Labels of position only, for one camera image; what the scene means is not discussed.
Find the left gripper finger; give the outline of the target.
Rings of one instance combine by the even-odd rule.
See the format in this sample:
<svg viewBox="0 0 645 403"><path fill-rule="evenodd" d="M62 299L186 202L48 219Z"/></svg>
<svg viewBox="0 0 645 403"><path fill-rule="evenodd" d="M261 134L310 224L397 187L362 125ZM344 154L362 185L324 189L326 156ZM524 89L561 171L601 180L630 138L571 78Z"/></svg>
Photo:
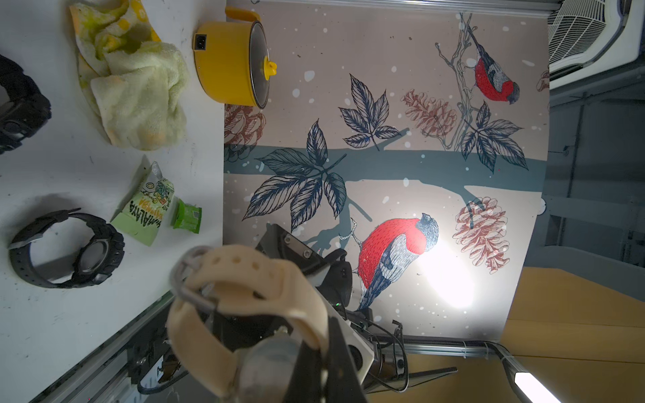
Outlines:
<svg viewBox="0 0 645 403"><path fill-rule="evenodd" d="M329 318L329 352L302 343L292 373L292 402L367 402L341 323Z"/></svg>

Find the yellow green frog towel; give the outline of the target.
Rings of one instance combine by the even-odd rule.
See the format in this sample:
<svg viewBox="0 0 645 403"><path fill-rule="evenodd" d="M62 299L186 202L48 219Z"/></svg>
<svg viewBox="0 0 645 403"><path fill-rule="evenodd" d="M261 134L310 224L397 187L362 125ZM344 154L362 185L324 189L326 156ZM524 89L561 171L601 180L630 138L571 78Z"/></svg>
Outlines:
<svg viewBox="0 0 645 403"><path fill-rule="evenodd" d="M153 151L183 139L188 68L179 49L159 38L143 3L123 1L114 9L74 3L69 10L79 84L107 141Z"/></svg>

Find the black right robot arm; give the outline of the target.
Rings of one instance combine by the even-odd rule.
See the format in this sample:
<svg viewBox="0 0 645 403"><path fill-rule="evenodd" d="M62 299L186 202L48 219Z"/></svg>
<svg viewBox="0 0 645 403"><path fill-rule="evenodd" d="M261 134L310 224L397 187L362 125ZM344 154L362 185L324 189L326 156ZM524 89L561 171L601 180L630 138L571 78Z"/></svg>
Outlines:
<svg viewBox="0 0 645 403"><path fill-rule="evenodd" d="M349 310L353 274L345 250L319 255L278 224L266 226L256 249L272 259L296 264L326 301L329 314L340 321L344 342L366 393L403 393L458 373L455 367L410 371L402 323L394 320L390 331L377 323L371 309Z"/></svg>

